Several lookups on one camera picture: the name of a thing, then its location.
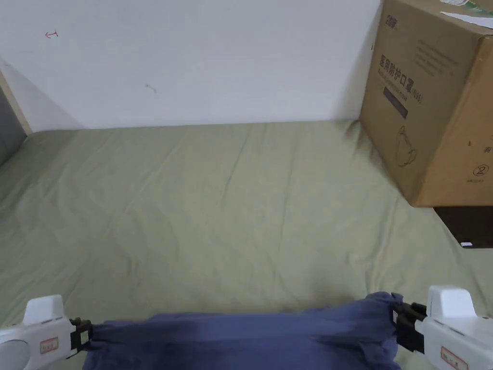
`brown cardboard box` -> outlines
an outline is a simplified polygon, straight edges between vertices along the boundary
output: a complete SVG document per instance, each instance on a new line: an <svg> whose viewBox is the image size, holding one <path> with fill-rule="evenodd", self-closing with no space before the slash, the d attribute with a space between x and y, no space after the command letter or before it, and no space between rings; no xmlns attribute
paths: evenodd
<svg viewBox="0 0 493 370"><path fill-rule="evenodd" d="M442 11L385 1L361 121L411 205L491 206L493 30Z"/></svg>

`navy blue cloth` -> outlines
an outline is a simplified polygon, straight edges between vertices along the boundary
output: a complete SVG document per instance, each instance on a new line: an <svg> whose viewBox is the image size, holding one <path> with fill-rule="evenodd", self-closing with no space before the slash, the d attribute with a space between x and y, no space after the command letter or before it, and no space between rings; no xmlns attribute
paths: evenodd
<svg viewBox="0 0 493 370"><path fill-rule="evenodd" d="M336 308L271 315L157 315L94 325L83 370L397 370L390 305L373 293Z"/></svg>

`green bedsheet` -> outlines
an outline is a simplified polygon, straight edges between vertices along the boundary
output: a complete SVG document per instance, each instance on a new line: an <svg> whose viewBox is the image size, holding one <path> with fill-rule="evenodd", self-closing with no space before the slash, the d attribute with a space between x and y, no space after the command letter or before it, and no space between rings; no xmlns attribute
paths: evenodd
<svg viewBox="0 0 493 370"><path fill-rule="evenodd" d="M468 289L481 314L493 303L493 251L409 206L357 122L32 134L0 168L0 256L1 325L51 294L93 322L380 290L426 303L431 284Z"/></svg>

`wrinkle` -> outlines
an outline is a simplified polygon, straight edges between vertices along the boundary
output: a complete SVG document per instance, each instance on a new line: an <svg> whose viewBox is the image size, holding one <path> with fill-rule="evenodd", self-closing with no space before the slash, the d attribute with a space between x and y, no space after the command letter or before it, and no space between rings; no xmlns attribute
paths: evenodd
<svg viewBox="0 0 493 370"><path fill-rule="evenodd" d="M276 292L277 281L279 279L279 263L280 263L280 259L281 259L282 241L283 241L283 236L284 236L284 225L286 223L287 204L289 202L289 197L291 194L291 179L293 177L294 162L295 162L296 157L298 155L299 144L301 141L301 132L299 132L299 129L296 131L297 132L295 134L293 150L291 151L291 158L289 160L289 171L288 171L288 176L287 176L287 183L286 183L286 187L284 188L284 202L282 205L282 220L281 220L281 229L280 229L280 236L279 236L279 243L278 243L278 250L277 250L277 262L276 262L276 266L275 266L276 269L274 271L273 294L275 294L275 292Z"/></svg>
<svg viewBox="0 0 493 370"><path fill-rule="evenodd" d="M231 169L231 173L229 174L228 180L226 181L226 185L224 186L224 191L222 192L222 197L221 197L221 209L222 210L224 209L224 206L226 205L226 197L228 195L229 184L231 183L231 179L233 178L236 167L238 166L238 162L240 161L240 157L242 156L243 150L245 149L245 145L247 144L247 141L250 138L251 129L252 129L252 127L250 126L248 133L246 135L245 141L243 142L243 145L240 149L240 152L238 153L238 156L236 157L235 163L233 164L233 168Z"/></svg>

